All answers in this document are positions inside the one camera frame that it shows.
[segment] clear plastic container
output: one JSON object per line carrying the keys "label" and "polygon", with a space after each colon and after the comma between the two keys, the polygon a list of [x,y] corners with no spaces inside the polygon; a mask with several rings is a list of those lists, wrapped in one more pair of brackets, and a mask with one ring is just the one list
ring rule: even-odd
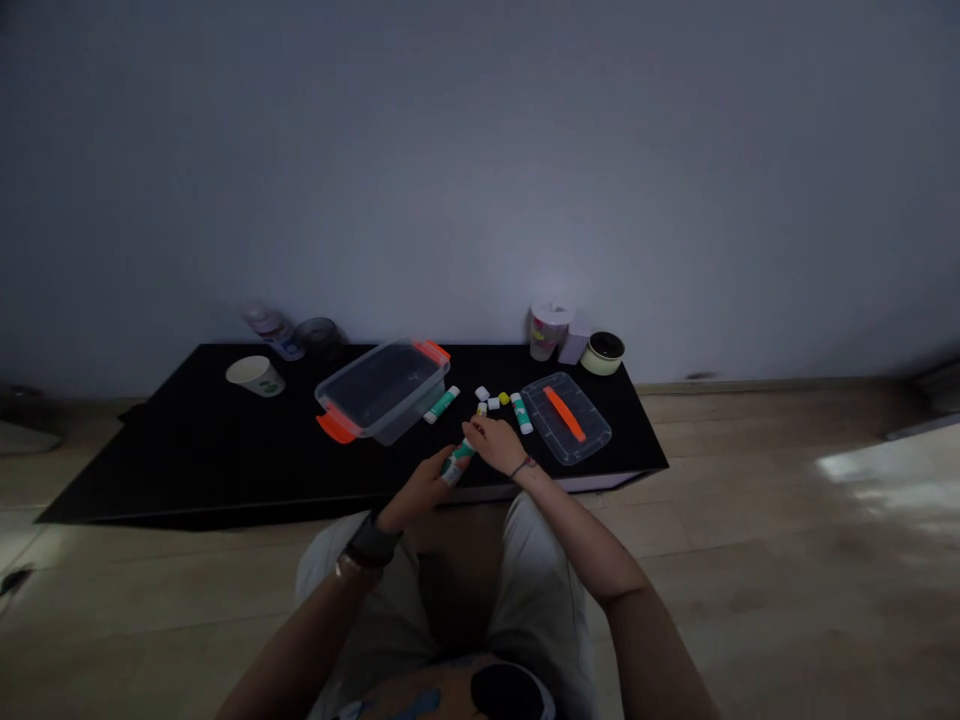
{"label": "clear plastic container", "polygon": [[384,343],[317,385],[313,395],[326,411],[317,422],[339,443],[372,437],[392,445],[440,399],[449,370],[450,355],[435,343]]}
{"label": "clear plastic container", "polygon": [[[552,387],[586,436],[581,442],[556,407],[547,397],[546,388]],[[561,465],[576,465],[602,448],[613,437],[610,424],[603,419],[587,394],[566,373],[554,373],[543,380],[530,383],[520,391],[527,414],[537,432],[543,437],[550,452]]]}

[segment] glue stick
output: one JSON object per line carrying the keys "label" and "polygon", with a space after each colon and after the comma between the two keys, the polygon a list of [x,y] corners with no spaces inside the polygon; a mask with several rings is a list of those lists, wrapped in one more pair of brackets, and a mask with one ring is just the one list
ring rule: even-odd
{"label": "glue stick", "polygon": [[517,422],[520,423],[520,432],[529,435],[533,432],[533,423],[527,415],[527,406],[523,404],[523,398],[520,397],[520,393],[514,393],[510,396],[510,400],[513,402],[513,412],[517,415]]}
{"label": "glue stick", "polygon": [[443,394],[443,397],[437,400],[434,406],[423,414],[423,419],[433,425],[437,421],[437,418],[443,414],[443,411],[450,407],[450,403],[452,403],[453,399],[459,394],[460,388],[456,385],[451,385],[450,389]]}
{"label": "glue stick", "polygon": [[473,449],[473,445],[464,438],[463,442],[457,445],[450,457],[443,461],[443,469],[440,471],[440,477],[443,478],[444,482],[447,483],[450,487],[453,487],[460,480],[460,476],[463,474],[463,470],[457,465],[457,460],[463,457],[473,457],[476,454],[476,450]]}

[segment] orange handle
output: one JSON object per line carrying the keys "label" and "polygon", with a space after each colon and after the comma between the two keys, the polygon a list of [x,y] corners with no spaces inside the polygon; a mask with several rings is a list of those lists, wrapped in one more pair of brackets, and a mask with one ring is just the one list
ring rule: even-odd
{"label": "orange handle", "polygon": [[350,422],[340,408],[331,402],[327,402],[327,414],[317,415],[317,422],[324,431],[341,445],[346,445],[357,439],[360,434],[360,428]]}
{"label": "orange handle", "polygon": [[567,427],[570,428],[570,432],[573,433],[573,436],[580,442],[586,442],[587,436],[583,432],[583,428],[580,427],[580,423],[577,422],[577,419],[573,416],[573,413],[570,412],[570,408],[567,407],[567,404],[560,399],[559,395],[557,395],[557,391],[547,385],[543,389],[543,392],[547,396],[547,400],[550,401],[550,404],[557,409],[558,413],[560,413],[560,417],[563,418],[563,421],[567,424]]}
{"label": "orange handle", "polygon": [[443,365],[450,362],[450,353],[437,345],[435,342],[426,340],[424,342],[415,342],[413,346],[433,360],[437,365]]}

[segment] black table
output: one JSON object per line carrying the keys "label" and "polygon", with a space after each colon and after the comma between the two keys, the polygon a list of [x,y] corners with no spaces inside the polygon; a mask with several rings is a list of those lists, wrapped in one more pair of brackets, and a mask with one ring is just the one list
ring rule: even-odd
{"label": "black table", "polygon": [[[569,373],[613,430],[599,452],[560,465],[534,432],[524,446],[570,492],[610,490],[667,467],[624,368],[601,378],[579,365],[530,358],[525,345],[444,345],[447,387],[462,394],[435,425],[418,422],[390,447],[340,445],[317,424],[317,383],[368,351],[351,345],[338,362],[286,362],[262,344],[200,345],[38,518],[216,530],[332,518],[385,503],[423,458],[463,438],[474,388],[518,392],[558,370]],[[261,398],[224,379],[246,355],[268,354],[286,390]],[[512,407],[491,413],[516,427]],[[449,503],[506,500],[517,486],[476,458]]]}

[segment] spray can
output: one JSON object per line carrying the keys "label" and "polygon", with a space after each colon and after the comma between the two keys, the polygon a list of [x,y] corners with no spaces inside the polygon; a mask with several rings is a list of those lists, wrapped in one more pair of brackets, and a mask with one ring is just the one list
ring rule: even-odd
{"label": "spray can", "polygon": [[284,360],[299,360],[304,356],[303,347],[289,323],[276,310],[261,302],[252,302],[244,306],[241,314],[253,331]]}
{"label": "spray can", "polygon": [[533,432],[533,423],[530,422],[530,416],[527,415],[527,406],[523,404],[523,398],[520,393],[514,393],[510,396],[513,403],[513,412],[516,413],[517,422],[520,423],[520,432],[523,435],[529,435]]}
{"label": "spray can", "polygon": [[473,445],[471,445],[466,438],[457,445],[454,451],[450,453],[450,457],[443,461],[443,469],[440,471],[440,477],[443,478],[447,485],[450,487],[456,485],[460,480],[460,476],[463,474],[463,470],[457,466],[457,460],[464,457],[473,457],[476,452],[477,451],[473,449]]}
{"label": "spray can", "polygon": [[423,414],[423,419],[433,425],[437,421],[437,418],[443,415],[443,411],[450,407],[450,403],[452,403],[454,398],[456,398],[459,394],[460,388],[458,388],[456,385],[451,385],[450,389],[447,390],[443,396],[433,404],[433,407]]}

